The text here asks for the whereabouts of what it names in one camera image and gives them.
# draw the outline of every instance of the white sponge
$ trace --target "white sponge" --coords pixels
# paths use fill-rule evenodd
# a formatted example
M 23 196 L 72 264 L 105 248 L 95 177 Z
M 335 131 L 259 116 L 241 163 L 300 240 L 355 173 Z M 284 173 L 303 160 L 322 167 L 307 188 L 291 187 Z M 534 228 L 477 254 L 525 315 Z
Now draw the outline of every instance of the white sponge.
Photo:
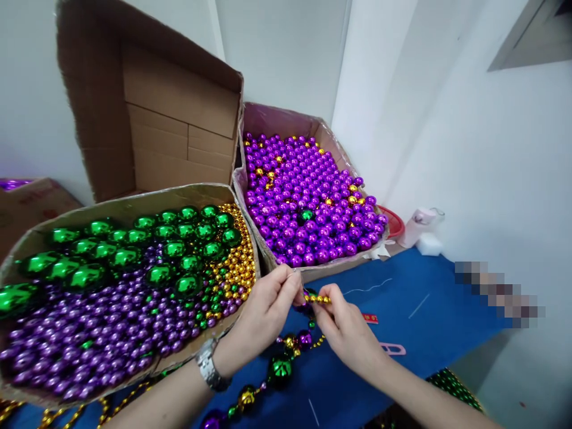
M 439 256 L 443 251 L 443 243 L 432 232 L 424 232 L 415 244 L 423 256 Z

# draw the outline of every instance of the red container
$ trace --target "red container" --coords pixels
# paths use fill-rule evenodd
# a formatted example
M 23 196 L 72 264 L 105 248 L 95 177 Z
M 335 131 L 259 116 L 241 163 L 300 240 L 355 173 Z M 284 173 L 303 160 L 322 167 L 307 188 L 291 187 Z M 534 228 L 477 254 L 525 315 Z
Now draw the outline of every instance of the red container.
M 381 212 L 389 219 L 389 236 L 387 239 L 396 238 L 402 235 L 405 232 L 405 224 L 401 220 L 401 217 L 383 206 L 378 207 L 380 208 Z

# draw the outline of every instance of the wristwatch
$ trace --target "wristwatch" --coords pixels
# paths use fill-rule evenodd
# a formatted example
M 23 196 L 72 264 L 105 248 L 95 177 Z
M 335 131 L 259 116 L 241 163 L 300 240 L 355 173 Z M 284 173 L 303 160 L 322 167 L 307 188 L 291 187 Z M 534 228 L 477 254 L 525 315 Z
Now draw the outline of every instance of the wristwatch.
M 197 365 L 207 385 L 215 392 L 223 392 L 231 385 L 232 378 L 223 378 L 213 363 L 213 352 L 218 341 L 210 338 L 204 342 L 197 354 Z

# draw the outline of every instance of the blue tablecloth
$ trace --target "blue tablecloth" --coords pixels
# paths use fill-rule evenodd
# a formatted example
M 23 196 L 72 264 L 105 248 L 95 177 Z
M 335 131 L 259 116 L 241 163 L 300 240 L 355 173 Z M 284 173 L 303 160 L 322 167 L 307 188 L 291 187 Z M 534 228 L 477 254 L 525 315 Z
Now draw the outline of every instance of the blue tablecloth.
M 366 291 L 383 284 L 367 292 L 349 292 L 346 299 L 363 313 L 378 316 L 380 323 L 370 325 L 375 335 L 385 343 L 402 344 L 407 355 L 394 358 L 422 378 L 511 326 L 510 321 L 498 318 L 495 308 L 472 296 L 469 286 L 455 284 L 452 262 L 442 256 L 423 257 L 416 249 L 385 262 L 366 263 L 306 287 L 319 290 L 332 282 L 344 293 L 355 289 Z M 306 327 L 307 319 L 292 311 L 282 334 L 296 333 Z M 265 355 L 248 364 L 234 377 L 229 390 L 217 395 L 206 410 L 226 410 L 236 403 L 244 385 L 258 386 L 264 380 L 267 365 Z M 116 401 L 128 391 L 117 393 Z M 387 396 L 347 369 L 327 343 L 296 359 L 293 379 L 285 391 L 259 395 L 259 399 L 253 413 L 233 427 L 312 428 L 318 427 L 317 419 L 321 428 L 358 428 L 391 405 Z M 100 412 L 99 404 L 90 405 L 76 428 L 94 428 Z M 35 428 L 41 413 L 40 409 L 26 405 L 10 419 L 9 426 Z

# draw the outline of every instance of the white bottle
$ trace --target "white bottle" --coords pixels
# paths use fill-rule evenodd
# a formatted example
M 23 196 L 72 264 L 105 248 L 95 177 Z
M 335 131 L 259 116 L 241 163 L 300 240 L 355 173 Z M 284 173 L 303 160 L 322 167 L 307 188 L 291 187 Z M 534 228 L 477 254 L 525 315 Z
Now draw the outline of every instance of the white bottle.
M 397 239 L 397 243 L 404 248 L 413 247 L 421 234 L 430 230 L 431 222 L 436 216 L 437 213 L 434 210 L 425 209 L 424 207 L 415 210 L 415 213 L 405 225 L 405 232 Z

